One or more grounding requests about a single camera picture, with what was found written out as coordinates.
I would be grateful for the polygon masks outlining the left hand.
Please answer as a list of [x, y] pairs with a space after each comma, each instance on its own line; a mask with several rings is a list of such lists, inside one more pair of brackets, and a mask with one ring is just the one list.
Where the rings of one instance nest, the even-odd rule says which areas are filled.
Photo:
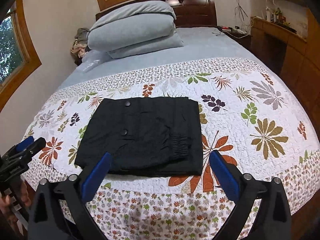
[[1, 194], [1, 213], [3, 215], [11, 214], [11, 206], [14, 202], [16, 202], [16, 200], [18, 200], [18, 202], [25, 207], [31, 206], [31, 200], [29, 198], [29, 193], [25, 182], [21, 180], [19, 185], [20, 189], [15, 192], [15, 197]]

